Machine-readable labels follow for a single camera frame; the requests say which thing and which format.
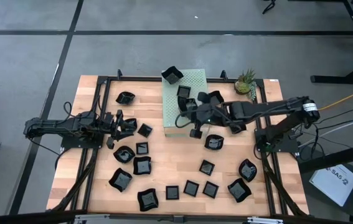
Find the wooden table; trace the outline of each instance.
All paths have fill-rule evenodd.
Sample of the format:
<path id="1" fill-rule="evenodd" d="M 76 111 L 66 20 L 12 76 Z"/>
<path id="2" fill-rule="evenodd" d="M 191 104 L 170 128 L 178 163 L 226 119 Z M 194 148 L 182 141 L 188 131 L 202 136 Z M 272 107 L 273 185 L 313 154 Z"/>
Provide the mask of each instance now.
<path id="1" fill-rule="evenodd" d="M 76 115 L 90 110 L 96 87 L 97 76 L 83 75 L 75 95 L 72 114 Z M 268 101 L 282 100 L 278 80 L 264 80 L 266 98 Z M 246 96 L 237 95 L 231 83 L 208 83 L 209 91 L 220 90 L 225 101 L 247 100 Z M 115 102 L 122 91 L 130 91 L 136 95 L 129 106 L 121 106 Z M 231 135 L 228 128 L 214 127 L 210 133 L 225 137 L 224 146 L 220 151 L 210 151 L 204 147 L 205 136 L 202 139 L 166 138 L 162 126 L 161 82 L 112 81 L 107 111 L 115 113 L 122 109 L 127 118 L 137 118 L 138 127 L 143 123 L 151 126 L 153 131 L 148 139 L 137 132 L 134 136 L 116 142 L 114 150 L 106 147 L 105 142 L 99 150 L 89 201 L 88 211 L 92 213 L 142 213 L 139 211 L 137 193 L 149 188 L 155 188 L 159 200 L 159 208 L 152 209 L 150 214 L 184 214 L 184 215 L 233 215 L 233 216 L 267 216 L 269 208 L 266 196 L 265 179 L 261 161 L 253 155 L 255 137 L 253 130 L 255 122 L 247 125 L 247 131 Z M 280 122 L 284 116 L 272 116 L 272 124 Z M 113 153 L 120 146 L 129 146 L 136 150 L 136 142 L 149 142 L 149 155 L 152 159 L 150 175 L 133 175 L 128 188 L 120 193 L 109 183 L 109 179 L 117 168 L 133 173 L 133 163 L 121 164 Z M 50 191 L 47 208 L 53 208 L 72 187 L 77 176 L 81 149 L 70 149 L 59 160 L 52 190 Z M 199 172 L 203 159 L 215 164 L 211 176 Z M 257 176 L 247 183 L 252 191 L 251 196 L 241 203 L 236 203 L 229 194 L 227 186 L 240 178 L 238 167 L 244 159 L 249 159 L 258 168 Z M 308 213 L 308 206 L 299 174 L 298 164 L 288 153 L 278 153 L 280 171 L 285 189 L 300 209 Z M 197 182 L 199 191 L 196 197 L 182 193 L 186 180 Z M 202 193 L 207 181 L 219 185 L 216 198 L 210 198 Z M 166 200 L 165 186 L 178 185 L 180 200 Z M 83 185 L 78 198 L 77 208 L 82 207 Z M 280 212 L 277 190 L 273 186 L 273 196 L 276 211 Z"/>

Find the white paper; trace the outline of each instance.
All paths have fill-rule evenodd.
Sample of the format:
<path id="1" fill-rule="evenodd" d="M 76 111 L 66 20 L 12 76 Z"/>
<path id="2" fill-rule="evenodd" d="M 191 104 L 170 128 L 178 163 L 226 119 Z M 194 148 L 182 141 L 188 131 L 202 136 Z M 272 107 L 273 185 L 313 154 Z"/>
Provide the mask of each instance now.
<path id="1" fill-rule="evenodd" d="M 343 207 L 353 189 L 353 173 L 343 165 L 317 170 L 310 183 Z"/>

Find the concrete floor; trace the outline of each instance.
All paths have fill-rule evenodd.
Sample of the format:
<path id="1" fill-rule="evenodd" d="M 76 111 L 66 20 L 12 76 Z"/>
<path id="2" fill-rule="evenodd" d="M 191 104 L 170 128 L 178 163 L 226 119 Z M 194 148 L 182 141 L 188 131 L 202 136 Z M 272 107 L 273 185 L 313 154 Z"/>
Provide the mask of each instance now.
<path id="1" fill-rule="evenodd" d="M 91 0 L 83 4 L 77 30 L 353 30 L 340 3 L 278 1 L 262 15 L 267 4 L 254 0 Z M 0 29 L 68 30 L 76 5 L 77 0 L 0 0 Z M 24 122 L 42 109 L 64 40 L 65 36 L 0 36 L 0 215 L 6 213 L 29 145 L 22 135 Z M 353 85 L 309 81 L 310 75 L 343 76 L 352 71 L 352 38 L 74 36 L 49 118 L 65 116 L 62 104 L 73 101 L 80 75 L 115 75 L 120 68 L 124 75 L 157 76 L 171 65 L 204 68 L 208 77 L 218 77 L 222 70 L 237 77 L 242 70 L 254 68 L 258 78 L 279 79 L 285 98 L 308 95 L 320 107 L 353 93 Z M 321 115 L 325 118 L 351 108 L 353 99 Z M 346 119 L 353 119 L 353 113 L 327 124 Z M 353 146 L 353 126 L 328 138 Z M 41 143 L 57 150 L 60 138 L 44 136 Z M 321 144 L 327 152 L 344 149 L 326 141 Z M 45 210 L 54 161 L 53 154 L 39 150 L 21 213 Z M 316 217 L 347 218 L 310 195 L 307 200 Z"/>

